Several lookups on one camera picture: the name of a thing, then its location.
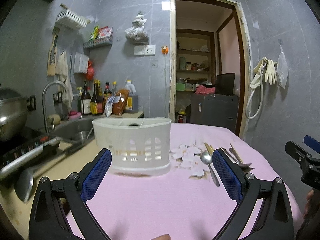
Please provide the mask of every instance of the stainless steel pot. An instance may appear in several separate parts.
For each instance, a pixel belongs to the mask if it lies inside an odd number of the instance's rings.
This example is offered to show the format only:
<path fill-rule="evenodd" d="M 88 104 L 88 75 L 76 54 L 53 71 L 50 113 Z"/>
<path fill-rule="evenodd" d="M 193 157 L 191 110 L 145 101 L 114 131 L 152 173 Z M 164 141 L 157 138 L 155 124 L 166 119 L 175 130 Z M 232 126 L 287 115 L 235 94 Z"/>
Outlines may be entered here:
<path fill-rule="evenodd" d="M 18 134 L 27 117 L 27 98 L 12 89 L 0 89 L 0 142 Z"/>
<path fill-rule="evenodd" d="M 177 78 L 177 84 L 185 84 L 190 78 Z"/>

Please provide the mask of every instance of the green container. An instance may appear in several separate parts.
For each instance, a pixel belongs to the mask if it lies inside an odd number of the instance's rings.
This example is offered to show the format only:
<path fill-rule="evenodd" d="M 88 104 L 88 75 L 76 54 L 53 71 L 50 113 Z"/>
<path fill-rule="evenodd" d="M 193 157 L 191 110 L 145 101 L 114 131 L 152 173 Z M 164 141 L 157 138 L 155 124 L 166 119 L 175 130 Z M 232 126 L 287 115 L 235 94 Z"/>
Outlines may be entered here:
<path fill-rule="evenodd" d="M 177 91 L 184 91 L 186 84 L 176 83 L 176 90 Z"/>

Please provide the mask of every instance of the faucet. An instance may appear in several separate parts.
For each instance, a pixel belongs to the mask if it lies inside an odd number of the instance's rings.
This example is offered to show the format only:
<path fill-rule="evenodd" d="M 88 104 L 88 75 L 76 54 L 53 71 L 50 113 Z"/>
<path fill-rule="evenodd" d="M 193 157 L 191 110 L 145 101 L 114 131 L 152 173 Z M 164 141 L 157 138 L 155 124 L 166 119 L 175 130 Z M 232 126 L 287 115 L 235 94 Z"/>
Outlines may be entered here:
<path fill-rule="evenodd" d="M 55 80 L 55 81 L 50 82 L 43 89 L 43 92 L 42 92 L 42 111 L 43 111 L 43 119 L 44 119 L 44 129 L 45 129 L 45 132 L 47 134 L 49 133 L 49 131 L 48 131 L 48 123 L 47 123 L 47 110 L 45 108 L 45 94 L 47 93 L 48 88 L 51 87 L 54 84 L 58 84 L 58 85 L 63 86 L 64 89 L 67 91 L 67 93 L 69 92 L 69 89 L 66 86 L 66 84 L 61 82 L 61 81 L 59 81 L 59 80 Z"/>

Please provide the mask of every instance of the pink tablecloth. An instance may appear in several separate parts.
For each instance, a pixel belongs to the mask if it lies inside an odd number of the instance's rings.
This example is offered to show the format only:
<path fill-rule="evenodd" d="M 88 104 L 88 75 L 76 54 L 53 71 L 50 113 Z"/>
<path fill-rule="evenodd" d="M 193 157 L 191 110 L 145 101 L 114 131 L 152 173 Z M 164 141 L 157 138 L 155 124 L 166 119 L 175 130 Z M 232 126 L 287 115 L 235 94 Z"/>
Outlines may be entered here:
<path fill-rule="evenodd" d="M 92 214 L 112 240 L 150 240 L 162 234 L 171 239 L 210 240 L 224 225 L 236 202 L 220 182 L 213 183 L 206 166 L 198 163 L 204 142 L 214 148 L 230 148 L 244 163 L 252 163 L 258 179 L 273 180 L 278 174 L 266 159 L 244 141 L 220 127 L 194 124 L 171 125 L 171 170 L 159 177 L 134 178 L 106 174 L 94 198 L 87 201 Z M 295 232 L 302 223 L 298 205 L 287 188 Z M 249 234 L 258 215 L 258 201 L 241 237 Z M 72 214 L 68 221 L 82 237 Z"/>

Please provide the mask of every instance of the human hand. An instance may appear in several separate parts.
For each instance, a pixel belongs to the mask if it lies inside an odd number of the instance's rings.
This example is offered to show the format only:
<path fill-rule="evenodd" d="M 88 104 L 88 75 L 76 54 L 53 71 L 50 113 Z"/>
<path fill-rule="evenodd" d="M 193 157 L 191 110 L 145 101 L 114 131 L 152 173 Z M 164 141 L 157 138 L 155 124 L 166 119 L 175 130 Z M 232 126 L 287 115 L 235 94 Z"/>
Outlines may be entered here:
<path fill-rule="evenodd" d="M 167 234 L 167 235 L 163 235 L 163 236 L 159 236 L 157 238 L 154 238 L 152 240 L 171 240 L 170 236 Z"/>
<path fill-rule="evenodd" d="M 314 194 L 314 193 L 315 193 L 315 191 L 312 189 L 312 190 L 310 190 L 309 193 L 307 194 L 307 197 L 306 197 L 307 203 L 306 203 L 306 206 L 305 206 L 305 208 L 304 208 L 304 213 L 303 213 L 303 215 L 302 215 L 303 218 L 306 218 L 307 215 L 308 215 L 308 212 L 309 212 L 310 206 L 311 206 L 310 200 L 311 200 L 311 198 L 313 197 L 313 194 Z"/>

